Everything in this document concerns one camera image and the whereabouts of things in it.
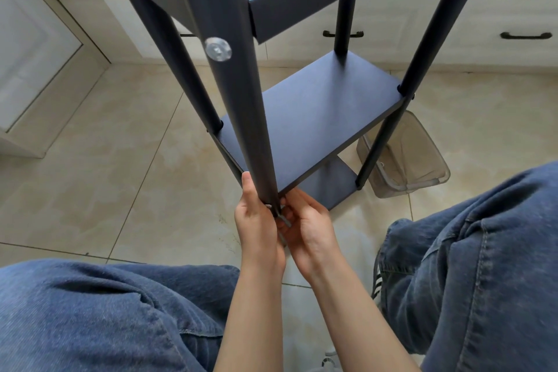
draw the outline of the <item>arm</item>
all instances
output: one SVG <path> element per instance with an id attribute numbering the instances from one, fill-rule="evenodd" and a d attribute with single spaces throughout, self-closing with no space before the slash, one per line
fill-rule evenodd
<path id="1" fill-rule="evenodd" d="M 292 190 L 277 221 L 292 257 L 312 286 L 345 372 L 419 371 L 349 266 L 335 238 L 327 209 Z"/>
<path id="2" fill-rule="evenodd" d="M 242 246 L 241 273 L 230 304 L 215 372 L 283 372 L 281 281 L 285 252 L 273 215 L 242 174 L 234 212 Z"/>

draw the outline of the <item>person's left hand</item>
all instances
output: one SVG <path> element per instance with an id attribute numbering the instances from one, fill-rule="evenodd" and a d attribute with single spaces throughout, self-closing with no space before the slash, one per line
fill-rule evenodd
<path id="1" fill-rule="evenodd" d="M 242 247 L 242 267 L 277 274 L 285 272 L 285 250 L 271 211 L 261 202 L 250 172 L 242 174 L 242 196 L 234 210 Z"/>

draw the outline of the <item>drawer handle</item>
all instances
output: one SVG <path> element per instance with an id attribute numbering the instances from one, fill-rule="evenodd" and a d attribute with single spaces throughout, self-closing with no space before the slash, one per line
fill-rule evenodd
<path id="1" fill-rule="evenodd" d="M 335 37 L 335 34 L 331 34 L 329 31 L 324 31 L 324 32 L 322 33 L 322 35 L 323 35 L 324 37 Z M 352 38 L 354 38 L 354 39 L 358 39 L 358 38 L 360 38 L 360 37 L 364 37 L 364 31 L 357 31 L 356 33 L 351 34 L 350 36 L 351 36 Z"/>
<path id="2" fill-rule="evenodd" d="M 548 40 L 552 33 L 542 33 L 541 35 L 511 35 L 508 32 L 500 34 L 504 40 Z"/>

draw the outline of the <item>metal rack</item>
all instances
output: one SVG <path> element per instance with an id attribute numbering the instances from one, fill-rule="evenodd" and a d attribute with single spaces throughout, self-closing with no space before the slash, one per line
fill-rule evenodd
<path id="1" fill-rule="evenodd" d="M 264 43 L 336 0 L 130 0 L 240 180 L 250 171 L 277 214 L 299 185 L 332 209 L 362 189 L 467 0 L 441 0 L 402 81 L 348 51 L 356 0 L 338 0 L 334 50 L 264 93 Z M 219 118 L 171 17 L 204 44 L 227 108 Z M 356 175 L 337 154 L 383 121 Z"/>

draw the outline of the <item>leg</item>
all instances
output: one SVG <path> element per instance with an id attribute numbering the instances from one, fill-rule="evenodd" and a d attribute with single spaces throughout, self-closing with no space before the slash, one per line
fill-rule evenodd
<path id="1" fill-rule="evenodd" d="M 415 223 L 380 250 L 382 312 L 423 370 L 555 370 L 558 163 Z"/>
<path id="2" fill-rule="evenodd" d="M 238 278 L 234 267 L 90 265 L 0 269 L 6 370 L 210 371 Z"/>

